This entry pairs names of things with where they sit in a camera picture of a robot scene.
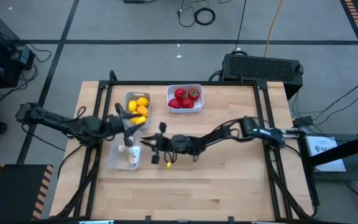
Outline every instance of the yellow lemon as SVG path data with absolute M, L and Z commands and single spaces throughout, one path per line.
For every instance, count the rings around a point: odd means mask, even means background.
M 129 110 L 130 112 L 132 112 L 132 111 L 136 111 L 136 108 L 137 108 L 136 101 L 131 100 L 131 101 L 128 103 L 128 110 Z
M 149 115 L 148 109 L 143 105 L 140 105 L 140 106 L 137 107 L 137 112 L 140 113 L 143 116 L 148 116 Z
M 139 99 L 137 99 L 136 103 L 138 105 L 148 106 L 149 105 L 149 100 L 147 98 L 140 97 Z
M 141 116 L 140 118 L 138 118 L 135 122 L 135 124 L 142 124 L 142 123 L 146 123 L 147 118 L 145 116 Z
M 136 124 L 136 121 L 137 121 L 138 118 L 139 118 L 139 117 L 130 119 L 131 123 L 132 123 L 132 124 Z

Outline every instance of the wooden tabletop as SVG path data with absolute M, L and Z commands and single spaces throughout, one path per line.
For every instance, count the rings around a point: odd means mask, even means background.
M 83 82 L 77 109 L 86 106 L 91 115 L 98 82 Z M 158 131 L 160 122 L 167 124 L 167 137 L 174 134 L 202 136 L 219 124 L 233 118 L 257 116 L 255 96 L 251 86 L 204 86 L 204 106 L 199 113 L 172 114 L 166 106 L 166 86 L 124 86 L 112 88 L 109 113 L 114 104 L 124 103 L 128 91 L 151 95 L 150 124 L 144 136 Z M 268 83 L 275 125 L 292 127 L 288 102 L 282 83 Z M 99 116 L 102 115 L 106 91 L 103 93 Z M 265 105 L 264 118 L 267 119 Z M 137 171 L 107 167 L 111 144 L 123 143 L 122 135 L 113 142 L 103 142 L 102 158 L 93 202 L 92 218 L 110 220 L 274 220 L 269 181 L 265 168 L 262 141 L 247 143 L 227 140 L 207 148 L 197 162 L 189 155 L 179 155 L 170 170 L 165 161 L 150 163 L 150 148 L 143 147 Z M 298 148 L 295 140 L 287 144 Z M 78 147 L 69 140 L 65 156 Z M 62 168 L 50 215 L 57 214 L 78 188 L 85 149 L 70 157 Z M 289 191 L 306 213 L 313 209 L 300 158 L 288 149 L 281 150 L 283 168 Z M 281 194 L 280 213 L 285 217 Z M 85 213 L 88 191 L 83 197 L 81 214 Z

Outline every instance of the black metal frame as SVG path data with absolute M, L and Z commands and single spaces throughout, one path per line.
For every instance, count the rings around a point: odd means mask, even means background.
M 268 116 L 268 123 L 270 127 L 274 127 L 274 120 L 273 120 L 273 112 L 272 112 L 272 107 L 270 105 L 270 98 L 269 98 L 269 93 L 267 90 L 267 87 L 264 85 L 263 87 L 261 87 L 260 85 L 258 85 L 256 82 L 254 81 L 249 81 L 249 82 L 182 82 L 182 81 L 173 81 L 173 82 L 167 82 L 167 81 L 144 81 L 144 82 L 138 82 L 138 81 L 118 81 L 114 72 L 110 72 L 110 80 L 108 81 L 100 81 L 99 82 L 99 87 L 98 87 L 98 92 L 96 94 L 96 102 L 95 102 L 95 106 L 94 106 L 94 111 L 93 111 L 93 115 L 97 116 L 98 115 L 98 111 L 100 109 L 100 103 L 101 103 L 101 96 L 103 94 L 103 91 L 105 88 L 107 88 L 107 95 L 106 95 L 106 101 L 104 102 L 104 109 L 103 109 L 103 119 L 106 119 L 107 115 L 108 115 L 108 111 L 109 111 L 109 103 L 110 103 L 110 99 L 111 99 L 111 93 L 112 93 L 112 88 L 114 85 L 184 85 L 184 84 L 200 84 L 200 85 L 211 85 L 211 86 L 221 86 L 221 85 L 225 85 L 225 86 L 239 86 L 239 85 L 245 85 L 245 86 L 252 86 L 254 88 L 254 95 L 255 95 L 255 104 L 256 104 L 256 108 L 257 108 L 257 115 L 258 115 L 258 119 L 259 119 L 259 124 L 261 127 L 265 127 L 264 124 L 264 115 L 263 115 L 263 111 L 262 111 L 262 104 L 260 101 L 260 95 L 259 95 L 259 88 L 262 88 L 263 94 L 264 94 L 264 99 L 265 99 L 265 104 L 266 104 L 266 110 L 267 110 L 267 116 Z M 270 148 L 267 147 L 267 143 L 265 141 L 263 141 L 263 147 L 264 147 L 264 156 L 265 156 L 265 162 L 266 162 L 266 166 L 267 163 L 269 161 L 271 161 L 271 157 L 270 157 Z M 101 148 L 102 148 L 102 142 L 100 145 L 98 145 L 95 150 L 96 150 L 96 155 L 95 155 L 95 160 L 94 163 L 100 162 L 100 157 L 101 157 Z M 91 151 L 93 149 L 91 148 L 87 148 L 86 149 L 86 154 L 84 157 L 84 163 L 83 163 L 83 167 L 82 167 L 82 172 L 81 172 L 81 180 L 80 180 L 80 185 L 84 183 L 85 178 L 87 176 L 88 173 L 88 167 L 90 164 L 90 159 L 91 159 Z M 278 171 L 278 176 L 280 178 L 280 180 L 284 183 L 284 185 L 286 186 L 285 183 L 285 175 L 284 175 L 284 170 L 283 170 L 283 164 L 282 164 L 282 158 L 280 155 L 280 151 L 274 151 L 275 153 L 275 158 L 277 161 L 277 171 Z M 86 212 L 85 212 L 85 216 L 86 217 L 91 217 L 91 213 L 92 213 L 92 208 L 93 208 L 93 200 L 94 200 L 94 192 L 96 190 L 96 181 L 97 181 L 97 174 L 98 171 L 96 171 L 96 175 L 95 177 L 92 179 L 91 181 L 91 187 L 89 190 L 89 197 L 88 197 L 88 202 L 86 205 Z M 273 181 L 273 179 L 268 176 L 268 181 L 269 181 L 269 187 L 270 187 L 270 194 L 272 197 L 272 207 L 273 207 L 273 212 L 274 212 L 274 217 L 275 220 L 279 220 L 282 217 L 280 216 L 280 207 L 278 204 L 278 197 L 277 197 L 277 191 L 276 191 L 276 186 L 275 186 L 275 182 Z M 292 219 L 292 213 L 291 213 L 291 207 L 290 204 L 288 203 L 286 198 L 284 199 L 284 206 L 285 206 L 285 213 L 287 218 Z M 80 210 L 81 210 L 81 203 L 82 203 L 82 198 L 79 199 L 78 203 L 76 204 L 75 210 L 74 210 L 74 217 L 77 217 L 80 215 Z M 143 223 L 147 223 L 147 218 L 146 221 L 141 221 L 141 220 L 131 220 L 131 223 L 135 223 L 135 222 L 143 222 Z M 227 223 L 227 222 L 208 222 L 208 223 Z

